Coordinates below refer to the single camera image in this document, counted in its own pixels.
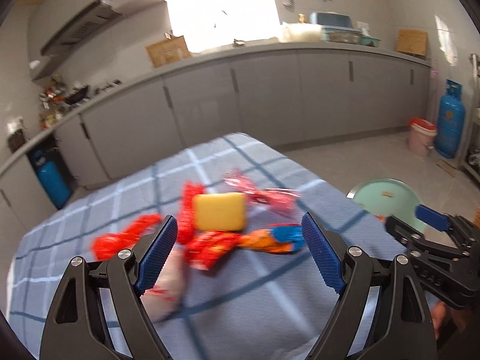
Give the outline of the person right hand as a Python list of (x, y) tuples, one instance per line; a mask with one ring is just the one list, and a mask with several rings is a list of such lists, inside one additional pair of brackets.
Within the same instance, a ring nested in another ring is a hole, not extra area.
[(439, 339), (440, 331), (445, 323), (456, 322), (454, 311), (442, 301), (438, 301), (436, 303), (436, 305), (430, 310), (430, 314), (433, 323), (435, 339)]

